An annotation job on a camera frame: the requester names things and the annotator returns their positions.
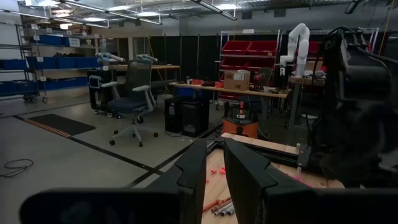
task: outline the white robotic arm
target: white robotic arm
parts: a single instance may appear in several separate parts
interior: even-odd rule
[[[285,67],[286,62],[293,62],[294,53],[296,50],[296,42],[301,35],[300,43],[298,45],[297,54],[297,68],[296,76],[301,77],[304,75],[305,63],[307,62],[308,46],[310,38],[310,30],[308,27],[301,23],[297,25],[289,34],[289,43],[287,44],[287,55],[280,56],[280,64]]]

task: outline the gray floor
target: gray floor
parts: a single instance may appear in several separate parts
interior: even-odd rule
[[[144,147],[138,147],[138,140],[129,136],[115,139],[114,146],[109,140],[115,129],[122,130],[131,123],[129,119],[107,118],[105,113],[94,114],[90,108],[88,89],[78,88],[49,92],[47,104],[24,103],[23,100],[0,101],[0,166],[14,159],[32,159],[34,165],[26,172],[13,178],[0,177],[0,223],[19,223],[18,209],[30,195],[56,187],[125,187],[138,177],[147,173],[128,162],[116,159],[92,147],[74,142],[44,129],[33,126],[20,119],[43,114],[57,114],[75,121],[90,124],[96,129],[81,133],[74,138],[94,147],[118,154],[151,168],[163,163],[195,138],[180,136],[172,138],[164,133],[164,99],[159,96],[157,108],[144,116],[144,126],[154,128],[153,133],[143,133]],[[210,105],[210,123],[214,126],[223,112]],[[287,130],[283,127],[285,117],[272,114],[267,120],[271,140],[284,143]],[[178,158],[160,171],[165,172]],[[0,168],[0,174],[9,172]],[[133,186],[145,187],[158,178],[152,174]]]

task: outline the office chair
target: office chair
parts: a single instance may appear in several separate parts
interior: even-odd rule
[[[150,113],[157,107],[154,96],[150,91],[151,71],[152,61],[150,60],[130,60],[128,62],[126,82],[124,83],[127,97],[112,100],[107,107],[123,116],[132,118],[132,125],[121,132],[115,130],[112,138],[132,131],[132,136],[138,138],[139,147],[142,147],[142,139],[138,131],[153,131],[154,137],[158,136],[155,130],[136,125],[136,121],[140,124],[144,121],[141,118],[143,114]],[[114,145],[115,141],[112,139],[109,143]]]

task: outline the wall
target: wall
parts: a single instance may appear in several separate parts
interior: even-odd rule
[[[367,27],[374,10],[374,3],[370,2],[366,7],[359,6],[357,10],[347,15],[344,13],[347,5],[320,6],[298,9],[287,9],[286,17],[274,17],[274,12],[263,13],[254,12],[250,20],[242,20],[238,14],[237,21],[231,21],[223,16],[213,14],[209,16],[189,17],[187,19],[164,19],[163,25],[148,24],[143,22],[141,26],[126,22],[124,27],[112,29],[95,29],[97,33],[107,37],[142,37],[147,33],[157,35],[216,35],[222,30],[242,30],[242,29],[282,29],[291,30],[298,23],[304,22],[310,29],[333,29],[338,26],[348,27]],[[384,30],[382,22],[386,16],[387,9],[384,3],[380,2],[375,10],[373,21],[369,27],[380,27]],[[389,29],[398,30],[398,9],[392,11]]]
[[[18,3],[14,0],[1,0],[1,9],[19,11]],[[21,17],[10,13],[0,12],[0,22],[12,21],[21,24]],[[17,31],[15,26],[0,24],[0,44],[18,44]],[[1,59],[19,59],[19,50],[0,49]],[[0,81],[25,79],[24,73],[0,73]]]

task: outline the cardboard box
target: cardboard box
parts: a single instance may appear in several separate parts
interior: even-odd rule
[[[250,84],[249,71],[225,72],[224,76],[225,89],[245,91],[249,89],[249,84]]]

